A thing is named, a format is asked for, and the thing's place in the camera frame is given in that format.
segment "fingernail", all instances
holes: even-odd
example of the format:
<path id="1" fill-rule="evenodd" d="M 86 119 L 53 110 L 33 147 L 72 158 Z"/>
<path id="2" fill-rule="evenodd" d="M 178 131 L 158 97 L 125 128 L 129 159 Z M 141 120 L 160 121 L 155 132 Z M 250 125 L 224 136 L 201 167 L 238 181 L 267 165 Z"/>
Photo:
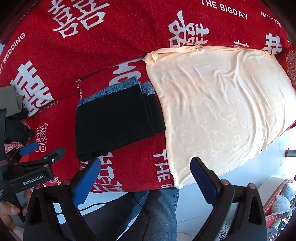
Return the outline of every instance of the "fingernail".
<path id="1" fill-rule="evenodd" d="M 20 213 L 20 209 L 17 208 L 17 207 L 11 207 L 11 212 L 12 212 L 13 214 L 18 214 L 18 213 Z"/>

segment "gray cloth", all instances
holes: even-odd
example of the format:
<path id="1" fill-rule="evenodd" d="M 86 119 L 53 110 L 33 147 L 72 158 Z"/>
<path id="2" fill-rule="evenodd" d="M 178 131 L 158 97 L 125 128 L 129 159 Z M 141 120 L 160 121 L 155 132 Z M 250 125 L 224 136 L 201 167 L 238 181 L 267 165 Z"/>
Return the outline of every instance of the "gray cloth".
<path id="1" fill-rule="evenodd" d="M 6 108 L 6 117 L 20 113 L 22 96 L 17 96 L 13 85 L 0 88 L 0 109 Z"/>

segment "jeans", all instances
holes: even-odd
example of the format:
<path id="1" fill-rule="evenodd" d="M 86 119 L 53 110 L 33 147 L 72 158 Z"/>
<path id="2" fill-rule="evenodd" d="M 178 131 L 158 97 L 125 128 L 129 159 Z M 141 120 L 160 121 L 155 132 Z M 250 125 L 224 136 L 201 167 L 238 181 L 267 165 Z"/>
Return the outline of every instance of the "jeans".
<path id="1" fill-rule="evenodd" d="M 178 199 L 179 190 L 174 187 L 130 192 L 83 218 L 99 241 L 117 240 L 137 215 L 135 222 L 119 241 L 176 241 Z M 66 223 L 61 228 L 66 238 L 75 240 Z"/>

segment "white floor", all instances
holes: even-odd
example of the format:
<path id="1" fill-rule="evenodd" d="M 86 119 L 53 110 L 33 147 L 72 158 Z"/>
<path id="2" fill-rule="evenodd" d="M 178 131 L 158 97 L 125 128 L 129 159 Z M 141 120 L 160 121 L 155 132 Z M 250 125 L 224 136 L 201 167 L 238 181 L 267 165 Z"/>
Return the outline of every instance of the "white floor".
<path id="1" fill-rule="evenodd" d="M 296 175 L 296 157 L 284 157 L 286 149 L 296 149 L 296 127 L 286 131 L 277 140 L 262 151 L 259 156 L 248 161 L 245 165 L 233 170 L 220 178 L 225 178 L 231 184 L 246 186 L 254 183 L 259 187 L 265 180 L 272 176 L 282 176 L 294 179 Z M 90 193 L 86 202 L 79 207 L 82 209 L 93 203 L 102 203 L 120 197 L 124 193 Z M 87 212 L 93 211 L 100 206 L 93 207 Z M 233 204 L 228 222 L 231 223 L 235 211 Z M 189 234 L 192 238 L 198 233 L 204 222 L 208 218 L 212 206 L 207 204 L 202 196 L 197 184 L 185 186 L 180 190 L 179 202 L 176 210 L 178 232 Z M 62 215 L 59 216 L 61 223 L 65 222 Z"/>

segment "cream blanket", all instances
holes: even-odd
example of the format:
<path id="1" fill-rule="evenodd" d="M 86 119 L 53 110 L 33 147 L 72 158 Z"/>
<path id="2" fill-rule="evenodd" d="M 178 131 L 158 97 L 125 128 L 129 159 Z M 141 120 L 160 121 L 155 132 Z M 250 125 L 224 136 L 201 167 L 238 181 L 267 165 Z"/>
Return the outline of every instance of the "cream blanket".
<path id="1" fill-rule="evenodd" d="M 195 182 L 192 157 L 222 175 L 259 155 L 296 119 L 290 79 L 261 50 L 184 46 L 153 51 L 144 61 L 177 188 Z"/>

